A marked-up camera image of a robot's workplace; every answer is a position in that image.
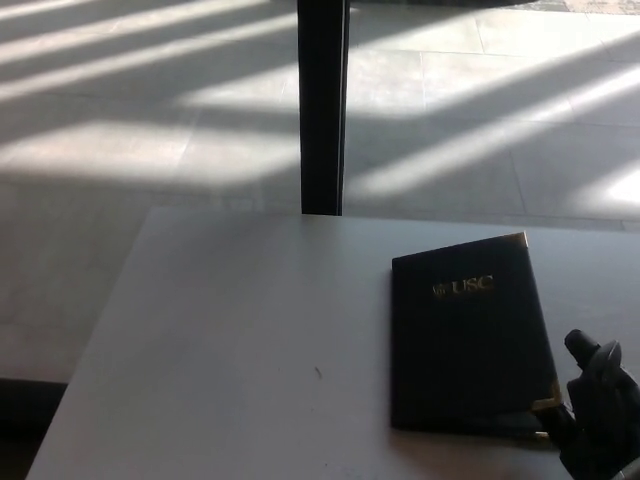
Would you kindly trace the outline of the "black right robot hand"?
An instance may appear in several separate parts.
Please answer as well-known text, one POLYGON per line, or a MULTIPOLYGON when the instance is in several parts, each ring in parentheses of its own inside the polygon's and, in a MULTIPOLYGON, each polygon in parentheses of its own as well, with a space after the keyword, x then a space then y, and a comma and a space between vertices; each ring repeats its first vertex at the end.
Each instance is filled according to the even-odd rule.
POLYGON ((639 384, 622 365, 617 341, 604 345, 574 329, 565 346, 580 375, 567 383, 571 405, 535 416, 573 479, 639 477, 639 384))

